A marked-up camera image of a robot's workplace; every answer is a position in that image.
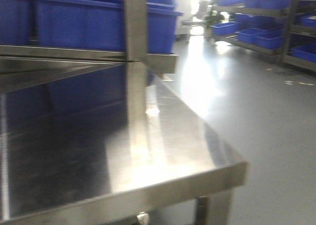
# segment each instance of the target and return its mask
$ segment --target table leg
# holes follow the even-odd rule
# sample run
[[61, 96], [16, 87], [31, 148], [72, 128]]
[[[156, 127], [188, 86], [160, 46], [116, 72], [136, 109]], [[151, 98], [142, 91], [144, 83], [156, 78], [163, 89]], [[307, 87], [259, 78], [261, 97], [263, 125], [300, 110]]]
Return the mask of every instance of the table leg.
[[233, 191], [197, 198], [195, 225], [227, 225]]

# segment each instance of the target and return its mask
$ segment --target light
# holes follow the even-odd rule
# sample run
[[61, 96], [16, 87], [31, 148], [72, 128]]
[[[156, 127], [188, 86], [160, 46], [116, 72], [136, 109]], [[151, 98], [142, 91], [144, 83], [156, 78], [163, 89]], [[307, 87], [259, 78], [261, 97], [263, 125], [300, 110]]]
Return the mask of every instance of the light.
[[219, 41], [216, 43], [216, 50], [219, 54], [226, 53], [229, 50], [229, 43]]
[[146, 110], [146, 114], [149, 116], [157, 116], [159, 115], [160, 110], [158, 109], [158, 107], [154, 107], [154, 108], [150, 108]]

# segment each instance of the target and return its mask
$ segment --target metal rack frame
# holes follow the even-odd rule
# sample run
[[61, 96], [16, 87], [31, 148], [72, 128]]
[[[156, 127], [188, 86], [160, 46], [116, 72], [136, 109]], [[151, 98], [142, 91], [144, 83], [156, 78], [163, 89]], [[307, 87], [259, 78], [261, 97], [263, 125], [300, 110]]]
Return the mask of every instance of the metal rack frame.
[[256, 52], [260, 52], [260, 53], [264, 53], [267, 55], [276, 55], [276, 54], [280, 54], [281, 53], [281, 49], [267, 49], [267, 48], [263, 48], [257, 45], [252, 45], [252, 44], [248, 44], [242, 41], [238, 41], [237, 40], [237, 35], [232, 34], [232, 35], [227, 35], [227, 36], [218, 36], [218, 35], [213, 35], [212, 36], [215, 41], [225, 41], [228, 42], [230, 44], [242, 47], [242, 48], [246, 48], [246, 49], [250, 49]]
[[[290, 8], [284, 8], [284, 9], [249, 8], [249, 7], [244, 7], [243, 3], [238, 3], [231, 6], [215, 5], [213, 6], [213, 10], [218, 11], [218, 13], [225, 11], [225, 12], [232, 12], [232, 13], [243, 13], [243, 14], [250, 14], [250, 15], [270, 16], [270, 17], [283, 17], [283, 16], [287, 16], [290, 13]], [[260, 52], [263, 54], [267, 54], [267, 55], [278, 55], [282, 53], [282, 48], [271, 50], [271, 49], [263, 48], [257, 45], [252, 45], [252, 44], [238, 41], [236, 39], [235, 34], [226, 35], [226, 36], [218, 36], [218, 35], [213, 34], [212, 37], [215, 39], [215, 41], [225, 41], [233, 45], [243, 47], [249, 50], [253, 50], [256, 52]]]
[[[67, 68], [72, 62], [88, 62], [88, 63], [103, 63], [116, 65], [125, 63], [128, 72], [133, 69], [138, 69], [139, 66], [148, 66], [155, 73], [173, 73], [176, 65], [177, 55], [174, 54], [151, 54], [147, 53], [147, 12], [146, 0], [124, 0], [124, 18], [125, 18], [125, 37], [126, 37], [126, 52], [117, 51], [100, 51], [100, 50], [85, 50], [85, 49], [71, 49], [71, 48], [53, 48], [53, 47], [37, 47], [37, 46], [14, 46], [14, 45], [0, 45], [0, 61], [25, 61], [25, 60], [65, 60], [65, 64], [61, 67]], [[17, 68], [17, 74], [24, 74], [25, 71], [36, 71], [47, 69], [47, 66], [41, 68], [40, 64], [32, 62], [26, 64], [27, 68]], [[57, 69], [52, 65], [51, 68], [55, 71]], [[146, 82], [147, 68], [143, 68], [142, 80]], [[130, 193], [122, 193], [117, 196], [107, 196], [88, 201], [80, 201], [76, 204], [58, 207], [56, 209], [46, 210], [35, 214], [29, 214], [24, 217], [15, 218], [12, 220], [4, 220], [0, 222], [3, 225], [21, 225], [21, 224], [83, 224], [85, 221], [76, 221], [76, 216], [82, 214], [83, 211], [91, 212], [93, 216], [88, 224], [103, 224], [112, 223], [114, 225], [129, 224], [137, 222], [136, 216], [127, 218], [123, 221], [116, 221], [121, 219], [122, 211], [112, 208], [114, 205], [126, 204], [126, 201], [139, 201], [144, 195], [159, 196], [161, 191], [169, 191], [170, 188], [176, 188], [178, 185], [184, 185], [186, 181], [192, 184], [201, 184], [195, 192], [195, 197], [206, 195], [207, 203], [204, 206], [197, 204], [197, 221], [199, 224], [208, 225], [225, 225], [227, 224], [229, 205], [232, 196], [232, 189], [235, 186], [244, 183], [245, 171], [247, 163], [241, 160], [240, 162], [231, 166], [230, 170], [224, 168], [212, 172], [208, 177], [205, 174], [197, 175], [195, 177], [183, 178], [179, 181], [171, 181], [170, 183], [162, 183], [157, 187], [145, 187], [142, 190], [135, 190]], [[230, 176], [229, 183], [218, 183], [219, 181], [227, 181], [227, 176]], [[171, 205], [176, 202], [181, 202], [186, 199], [192, 199], [192, 195], [174, 193], [173, 198], [166, 198], [165, 201], [157, 200], [157, 207], [163, 205]], [[139, 213], [137, 206], [125, 206], [123, 214], [132, 215]], [[148, 203], [145, 203], [142, 208], [153, 209]], [[67, 218], [69, 220], [56, 220], [56, 218]]]
[[291, 48], [290, 47], [291, 34], [299, 34], [299, 35], [312, 36], [312, 37], [316, 36], [316, 28], [294, 24], [296, 13], [301, 12], [300, 8], [298, 8], [299, 1], [300, 0], [292, 0], [291, 10], [290, 10], [287, 26], [285, 29], [286, 39], [284, 42], [284, 46], [282, 48], [282, 55], [281, 55], [279, 63], [280, 64], [288, 63], [288, 64], [292, 64], [292, 65], [305, 68], [308, 70], [316, 71], [315, 62], [293, 57], [289, 54], [289, 51]]

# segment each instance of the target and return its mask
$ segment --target metal frame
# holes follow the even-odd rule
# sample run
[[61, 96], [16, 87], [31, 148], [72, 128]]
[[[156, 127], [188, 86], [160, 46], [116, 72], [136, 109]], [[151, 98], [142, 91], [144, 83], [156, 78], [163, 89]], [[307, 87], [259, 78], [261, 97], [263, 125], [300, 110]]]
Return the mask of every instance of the metal frame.
[[293, 57], [291, 55], [286, 55], [283, 61], [284, 63], [292, 64], [297, 67], [316, 71], [316, 62], [307, 61], [302, 58]]
[[260, 46], [256, 46], [256, 45], [252, 45], [252, 44], [238, 41], [236, 34], [232, 34], [232, 35], [228, 35], [228, 36], [213, 35], [212, 37], [215, 39], [215, 41], [225, 41], [225, 42], [228, 42], [230, 44], [233, 44], [233, 45], [236, 45], [239, 47], [243, 47], [246, 49], [250, 49], [250, 50], [253, 50], [256, 52], [264, 53], [267, 55], [276, 55], [276, 54], [279, 54], [281, 52], [280, 48], [271, 50], [271, 49], [267, 49], [267, 48], [263, 48]]
[[[154, 54], [148, 53], [143, 62], [154, 73], [174, 73], [178, 55], [176, 54]], [[70, 48], [51, 48], [51, 47], [35, 47], [35, 46], [14, 46], [0, 45], [0, 61], [4, 59], [20, 59], [20, 60], [53, 60], [62, 61], [79, 61], [79, 62], [124, 62], [125, 52], [116, 51], [99, 51], [99, 50], [83, 50]], [[28, 65], [27, 68], [19, 68], [16, 72], [44, 70], [47, 66]], [[0, 73], [7, 72], [6, 66], [0, 66]]]
[[[51, 48], [51, 47], [33, 47], [33, 46], [11, 46], [0, 45], [0, 55], [5, 56], [5, 61], [25, 61], [26, 58], [40, 61], [47, 59], [67, 59], [82, 62], [88, 60], [93, 63], [105, 63], [112, 61], [114, 64], [119, 62], [128, 62], [134, 65], [137, 62], [147, 64], [156, 73], [173, 73], [177, 56], [174, 54], [147, 54], [147, 12], [146, 0], [124, 0], [124, 16], [126, 31], [126, 52], [117, 51], [99, 51], [99, 50], [83, 50], [69, 48]], [[41, 70], [38, 65], [29, 65], [27, 69], [18, 69], [17, 72]], [[86, 201], [81, 201], [68, 206], [62, 206], [57, 209], [47, 210], [36, 214], [26, 215], [9, 221], [0, 222], [3, 225], [96, 225], [104, 223], [112, 223], [126, 216], [135, 216], [141, 211], [149, 211], [161, 206], [172, 205], [203, 196], [210, 193], [217, 193], [222, 190], [231, 190], [236, 186], [244, 184], [247, 163], [240, 162], [229, 168], [222, 168], [216, 172], [206, 172], [196, 177], [182, 178], [177, 181], [162, 183], [155, 187], [145, 187], [142, 190], [129, 191], [115, 196], [98, 197]], [[181, 191], [190, 191], [191, 193], [174, 193], [173, 196], [163, 197], [161, 191], [169, 191], [171, 188], [181, 188]], [[224, 197], [221, 194], [212, 195], [212, 203], [206, 205], [207, 215], [205, 225], [225, 225], [227, 224], [228, 211], [230, 205], [229, 192]], [[152, 198], [151, 203], [143, 203], [142, 201]], [[134, 201], [133, 206], [127, 204], [126, 201]], [[217, 208], [220, 216], [213, 210]]]
[[279, 64], [292, 64], [301, 68], [305, 68], [308, 70], [316, 71], [316, 63], [307, 61], [304, 59], [300, 59], [297, 57], [293, 57], [289, 55], [290, 51], [290, 43], [291, 43], [291, 34], [299, 34], [299, 35], [304, 35], [304, 36], [315, 36], [316, 35], [316, 28], [314, 27], [307, 27], [307, 26], [300, 26], [300, 25], [295, 25], [294, 20], [296, 13], [301, 12], [301, 9], [298, 7], [298, 2], [300, 0], [292, 0], [291, 4], [291, 10], [290, 14], [288, 17], [286, 29], [285, 29], [285, 42], [284, 46], [282, 48], [282, 55], [279, 60]]
[[262, 8], [249, 8], [249, 7], [242, 6], [242, 4], [234, 5], [234, 6], [214, 6], [213, 9], [215, 11], [226, 11], [226, 12], [272, 16], [272, 17], [282, 17], [288, 12], [288, 8], [276, 9], [276, 10], [262, 9]]

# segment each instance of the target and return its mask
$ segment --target stainless steel table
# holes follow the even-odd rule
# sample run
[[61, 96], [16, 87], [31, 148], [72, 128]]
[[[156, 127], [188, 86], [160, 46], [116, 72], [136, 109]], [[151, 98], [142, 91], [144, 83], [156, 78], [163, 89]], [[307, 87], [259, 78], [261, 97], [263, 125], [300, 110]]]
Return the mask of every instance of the stainless steel table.
[[202, 221], [224, 224], [244, 183], [245, 160], [140, 62], [0, 75], [0, 115], [0, 224], [101, 225], [220, 194]]

